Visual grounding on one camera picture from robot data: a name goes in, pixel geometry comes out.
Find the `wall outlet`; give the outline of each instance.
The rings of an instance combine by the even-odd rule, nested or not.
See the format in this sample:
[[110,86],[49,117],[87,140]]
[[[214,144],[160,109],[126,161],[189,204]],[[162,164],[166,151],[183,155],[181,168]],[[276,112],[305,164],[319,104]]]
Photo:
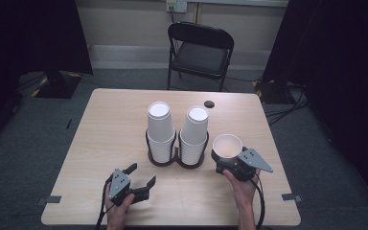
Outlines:
[[166,12],[171,12],[173,9],[176,12],[177,1],[176,0],[166,0]]
[[187,1],[184,0],[166,0],[166,12],[187,12]]

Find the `wooden table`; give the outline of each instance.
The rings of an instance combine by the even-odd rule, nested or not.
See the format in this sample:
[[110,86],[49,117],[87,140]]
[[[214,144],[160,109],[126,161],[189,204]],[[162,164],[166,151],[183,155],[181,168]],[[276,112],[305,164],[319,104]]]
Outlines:
[[[156,167],[149,161],[145,132],[148,107],[156,101],[170,106],[177,130],[182,128],[191,106],[215,103],[208,109],[210,141],[199,168],[188,170],[177,163]],[[298,225],[300,215],[295,202],[282,199],[282,194],[290,194],[291,190],[256,95],[123,89],[97,89],[92,93],[51,193],[61,196],[61,201],[48,203],[41,220],[48,225],[94,225],[106,179],[115,168],[123,170],[137,163],[138,169],[129,176],[130,188],[145,186],[154,175],[157,180],[149,200],[130,206],[126,226],[237,225],[232,187],[223,175],[215,173],[216,163],[211,158],[212,143],[223,133],[238,136],[274,170],[261,172],[264,225]],[[258,219],[258,195],[254,210]]]

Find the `gray carpet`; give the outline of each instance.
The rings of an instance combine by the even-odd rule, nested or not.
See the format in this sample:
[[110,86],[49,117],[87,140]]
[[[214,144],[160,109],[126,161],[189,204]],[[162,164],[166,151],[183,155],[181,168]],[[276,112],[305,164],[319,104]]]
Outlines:
[[[254,93],[250,83],[262,71],[230,70],[230,92]],[[38,77],[32,73],[21,82]],[[174,75],[173,86],[194,91],[217,91],[205,79]],[[0,229],[93,229],[93,226],[45,226],[40,217],[79,125],[91,92],[96,88],[165,89],[167,70],[95,70],[84,76],[70,100],[31,96],[36,84],[22,90],[17,113],[0,131]],[[265,111],[290,108],[265,104]],[[292,229],[368,229],[368,188],[355,168],[328,142],[324,126],[309,107],[294,111],[271,127],[301,224]],[[272,226],[272,229],[285,227]]]

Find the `person's right hand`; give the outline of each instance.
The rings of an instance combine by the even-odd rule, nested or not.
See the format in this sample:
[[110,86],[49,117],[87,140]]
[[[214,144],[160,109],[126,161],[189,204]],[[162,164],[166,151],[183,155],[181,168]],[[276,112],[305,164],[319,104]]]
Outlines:
[[[256,187],[250,181],[239,181],[231,172],[227,170],[224,170],[222,173],[232,184],[238,209],[244,209],[245,206],[251,207],[253,204],[253,196],[255,194]],[[255,183],[258,182],[258,178],[256,175],[253,177],[253,181],[255,181]]]
[[[235,202],[239,210],[239,229],[253,230],[256,229],[255,217],[253,213],[253,196],[256,187],[250,181],[239,181],[231,172],[224,170],[222,172],[231,182],[234,191]],[[258,177],[255,175],[253,181],[257,184]]]

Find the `wall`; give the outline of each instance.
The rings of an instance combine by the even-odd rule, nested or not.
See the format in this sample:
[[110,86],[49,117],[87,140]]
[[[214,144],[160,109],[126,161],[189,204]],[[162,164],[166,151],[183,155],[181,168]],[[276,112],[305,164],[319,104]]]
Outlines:
[[[172,20],[165,12],[165,1],[77,0],[77,5],[88,44],[169,46],[167,30]],[[285,7],[189,2],[188,12],[175,13],[174,19],[221,27],[234,37],[235,52],[270,51],[285,10]]]

